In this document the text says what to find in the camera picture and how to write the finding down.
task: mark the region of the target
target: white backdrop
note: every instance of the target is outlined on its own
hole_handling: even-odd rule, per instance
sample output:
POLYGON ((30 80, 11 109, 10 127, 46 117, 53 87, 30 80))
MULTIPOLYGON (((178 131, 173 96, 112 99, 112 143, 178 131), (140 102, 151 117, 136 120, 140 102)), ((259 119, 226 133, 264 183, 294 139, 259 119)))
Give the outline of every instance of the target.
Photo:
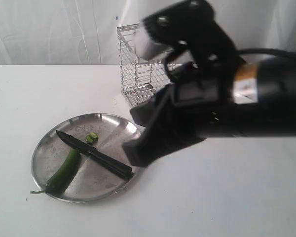
MULTIPOLYGON (((177 0, 0 0, 0 64, 118 64, 117 26, 177 0)), ((296 0, 209 0, 238 48, 296 49, 296 0)))

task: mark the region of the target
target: wire basket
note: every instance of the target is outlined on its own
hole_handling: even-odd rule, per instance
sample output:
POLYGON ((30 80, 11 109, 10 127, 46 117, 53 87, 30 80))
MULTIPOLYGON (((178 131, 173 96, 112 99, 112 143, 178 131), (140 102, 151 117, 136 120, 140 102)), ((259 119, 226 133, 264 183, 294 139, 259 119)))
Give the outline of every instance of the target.
POLYGON ((134 24, 117 28, 122 94, 131 107, 146 101, 170 82, 164 72, 162 56, 149 61, 136 56, 134 37, 138 27, 134 24))

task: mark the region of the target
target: knife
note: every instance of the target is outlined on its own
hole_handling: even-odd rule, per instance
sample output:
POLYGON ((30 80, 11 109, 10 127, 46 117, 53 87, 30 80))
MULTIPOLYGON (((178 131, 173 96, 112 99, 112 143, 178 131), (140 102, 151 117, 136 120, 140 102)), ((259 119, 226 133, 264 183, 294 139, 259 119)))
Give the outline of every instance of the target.
POLYGON ((88 144, 80 141, 79 139, 72 137, 61 131, 56 131, 58 137, 73 149, 79 150, 81 153, 89 156, 96 163, 117 175, 118 177, 128 180, 132 177, 132 167, 113 159, 98 151, 95 147, 89 146, 88 144))

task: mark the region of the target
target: chili pepper stem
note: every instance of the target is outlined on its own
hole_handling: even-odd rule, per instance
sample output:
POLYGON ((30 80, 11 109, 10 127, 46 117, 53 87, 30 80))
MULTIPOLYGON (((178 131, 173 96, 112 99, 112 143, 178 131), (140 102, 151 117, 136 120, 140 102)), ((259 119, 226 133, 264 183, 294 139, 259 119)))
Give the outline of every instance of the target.
POLYGON ((30 194, 42 194, 45 193, 45 190, 41 190, 41 191, 30 191, 30 194))

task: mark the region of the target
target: metal plate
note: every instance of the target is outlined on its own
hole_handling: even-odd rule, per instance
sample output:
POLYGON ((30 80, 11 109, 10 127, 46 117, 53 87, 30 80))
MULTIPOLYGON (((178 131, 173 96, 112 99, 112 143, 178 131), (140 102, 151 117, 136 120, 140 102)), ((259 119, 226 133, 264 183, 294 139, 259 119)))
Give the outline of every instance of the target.
MULTIPOLYGON (((43 189, 46 181, 58 170, 66 159, 70 147, 56 135, 56 130, 70 134, 81 141, 91 132, 99 135, 95 147, 102 153, 130 165, 121 145, 140 136, 137 127, 128 120, 109 114, 87 114, 71 118, 49 131, 37 145, 32 157, 32 176, 43 189)), ((110 173, 87 156, 82 155, 78 173, 65 192, 51 197, 70 202, 87 202, 115 194, 136 177, 124 181, 110 173)))

